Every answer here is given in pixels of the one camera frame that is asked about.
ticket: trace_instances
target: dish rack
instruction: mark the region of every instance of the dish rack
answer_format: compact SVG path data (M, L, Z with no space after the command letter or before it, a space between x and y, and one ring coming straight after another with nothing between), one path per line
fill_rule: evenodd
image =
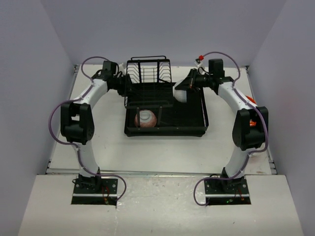
M198 136L208 128L208 115L203 89L188 93L187 103L173 97L170 60L166 56L133 57L127 61L125 82L127 136ZM156 118L155 127L139 127L140 111L150 110Z

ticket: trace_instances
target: gray wall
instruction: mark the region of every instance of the gray wall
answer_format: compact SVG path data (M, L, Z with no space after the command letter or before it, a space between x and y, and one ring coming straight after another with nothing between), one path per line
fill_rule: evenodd
M93 55L118 62L166 55L173 64L192 65L200 54L215 50L249 65L285 0L42 2L76 64Z
M315 1L288 0L250 65L255 98L270 112L270 148L305 235L315 235Z
M39 0L1 0L0 33L0 235L16 236L52 149L49 113L69 94L73 66Z

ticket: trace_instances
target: wire rack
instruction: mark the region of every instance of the wire rack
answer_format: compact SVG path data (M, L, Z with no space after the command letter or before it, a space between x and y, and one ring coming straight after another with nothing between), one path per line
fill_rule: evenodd
M133 57L127 61L125 107L137 109L173 106L170 60L165 56Z

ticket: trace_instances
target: table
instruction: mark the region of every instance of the table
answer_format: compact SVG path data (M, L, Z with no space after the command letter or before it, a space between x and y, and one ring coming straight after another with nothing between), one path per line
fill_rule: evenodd
M126 177L114 206L71 205L74 175L37 176L19 236L302 236L285 176L247 176L251 205L194 203L201 177ZM122 183L118 183L120 193ZM197 189L204 201L204 185Z
M187 76L192 67L172 66L174 82ZM85 65L93 75L101 65ZM237 69L225 68L227 76L236 78ZM79 71L71 98L78 96L89 80ZM251 89L245 68L237 82L245 95ZM235 115L226 102L209 88L205 89L209 128L201 137L127 137L124 134L126 109L124 98L110 90L93 109L95 134L92 139L96 162L102 171L118 173L220 173L233 152L232 129ZM249 160L246 174L270 175L268 152ZM72 147L56 145L48 173L78 173L79 165Z

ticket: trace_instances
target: black tray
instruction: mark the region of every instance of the black tray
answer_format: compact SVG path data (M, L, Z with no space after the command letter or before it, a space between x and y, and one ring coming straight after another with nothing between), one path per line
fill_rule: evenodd
M205 134L208 126L208 115L203 89L195 92L189 92L187 103L178 102L173 96L165 96L169 99L172 107L163 108L145 108L140 110L152 111L157 120L160 119L159 125L155 127L136 127L134 118L137 109L126 109L125 134L132 136L197 136Z

